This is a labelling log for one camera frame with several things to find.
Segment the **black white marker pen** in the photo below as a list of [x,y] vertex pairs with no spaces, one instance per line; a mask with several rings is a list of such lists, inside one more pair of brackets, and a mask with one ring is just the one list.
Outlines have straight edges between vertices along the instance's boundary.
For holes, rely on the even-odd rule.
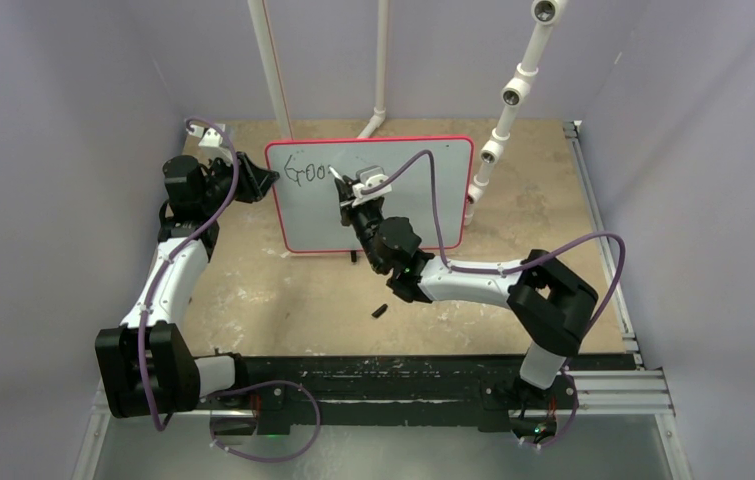
[[339,185],[346,186],[347,181],[345,180],[345,177],[341,175],[334,167],[328,166],[327,167],[328,172],[331,174],[331,176],[334,178],[334,181],[338,183]]

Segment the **black marker cap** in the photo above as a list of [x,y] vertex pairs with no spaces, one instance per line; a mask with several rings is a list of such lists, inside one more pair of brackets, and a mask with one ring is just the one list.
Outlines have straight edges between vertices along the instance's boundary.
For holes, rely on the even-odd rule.
[[388,307],[389,305],[386,303],[380,305],[371,313],[371,317],[374,319],[380,318],[382,315],[386,313],[386,311],[388,310]]

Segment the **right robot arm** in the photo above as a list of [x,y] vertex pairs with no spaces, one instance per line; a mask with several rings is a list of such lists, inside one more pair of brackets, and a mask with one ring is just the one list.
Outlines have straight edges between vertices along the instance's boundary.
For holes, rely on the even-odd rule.
[[363,183],[334,175],[341,223],[353,229],[372,270],[407,303],[463,301],[511,311],[531,338],[514,381],[517,399],[537,407],[577,355],[598,301],[596,290],[557,258],[535,249],[501,265],[454,262],[421,249],[406,217],[386,217],[381,196],[366,198]]

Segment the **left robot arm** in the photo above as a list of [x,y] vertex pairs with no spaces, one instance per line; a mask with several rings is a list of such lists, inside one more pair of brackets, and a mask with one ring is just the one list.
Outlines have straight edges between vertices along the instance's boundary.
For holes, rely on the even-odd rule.
[[231,202],[261,201],[279,173],[243,152],[202,163],[179,155],[162,167],[167,198],[159,210],[154,261],[139,298],[94,348],[105,397],[116,418],[149,416],[158,428],[213,395],[225,408],[250,399],[251,382],[232,353],[195,356],[179,326],[212,258],[218,217]]

